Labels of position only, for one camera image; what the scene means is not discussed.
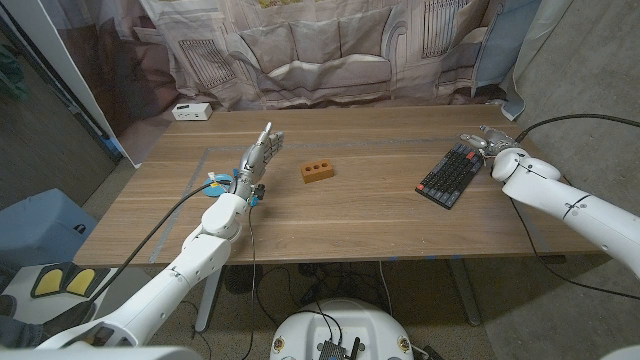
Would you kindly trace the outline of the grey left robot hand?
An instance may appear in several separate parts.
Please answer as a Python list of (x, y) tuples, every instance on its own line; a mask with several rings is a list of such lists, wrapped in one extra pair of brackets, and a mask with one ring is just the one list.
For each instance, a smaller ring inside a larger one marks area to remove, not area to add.
[(280, 151), (283, 145), (283, 133), (271, 132), (272, 123), (268, 122), (260, 133), (255, 144), (243, 154), (238, 175), (232, 181), (230, 193), (247, 200), (253, 187), (259, 183), (270, 160)]

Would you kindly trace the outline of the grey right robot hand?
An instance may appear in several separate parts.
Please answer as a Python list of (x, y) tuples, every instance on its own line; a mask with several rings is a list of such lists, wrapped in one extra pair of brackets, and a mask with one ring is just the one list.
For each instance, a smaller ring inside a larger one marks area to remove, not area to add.
[(480, 130), (483, 132), (482, 136), (460, 134), (459, 139), (468, 142), (485, 158), (496, 157), (503, 150), (520, 147), (515, 139), (501, 130), (487, 125), (481, 125)]

